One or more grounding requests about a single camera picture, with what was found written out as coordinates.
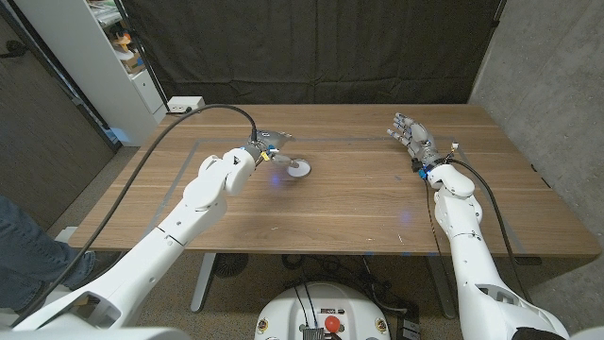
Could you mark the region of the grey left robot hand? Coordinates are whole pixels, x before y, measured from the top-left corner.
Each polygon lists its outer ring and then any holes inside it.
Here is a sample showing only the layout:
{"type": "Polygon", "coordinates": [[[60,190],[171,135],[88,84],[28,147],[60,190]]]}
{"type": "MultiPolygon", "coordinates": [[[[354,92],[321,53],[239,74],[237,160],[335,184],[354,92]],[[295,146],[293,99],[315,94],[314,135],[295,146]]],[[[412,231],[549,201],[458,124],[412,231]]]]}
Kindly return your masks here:
{"type": "Polygon", "coordinates": [[[294,142],[295,137],[286,132],[273,130],[258,130],[255,140],[249,137],[243,149],[247,151],[256,164],[263,161],[271,162],[275,165],[299,168],[300,163],[281,153],[281,148],[288,142],[294,142]]]}

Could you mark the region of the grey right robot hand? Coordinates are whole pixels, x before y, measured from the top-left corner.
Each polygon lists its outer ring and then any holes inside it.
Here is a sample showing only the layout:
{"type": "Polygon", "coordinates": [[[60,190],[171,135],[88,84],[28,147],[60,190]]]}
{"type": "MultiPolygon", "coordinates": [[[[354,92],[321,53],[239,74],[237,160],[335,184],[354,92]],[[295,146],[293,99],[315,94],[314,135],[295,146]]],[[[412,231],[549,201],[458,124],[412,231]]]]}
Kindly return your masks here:
{"type": "Polygon", "coordinates": [[[427,174],[443,162],[433,136],[422,124],[397,112],[393,126],[395,130],[388,129],[387,134],[407,148],[413,172],[427,174]]]}

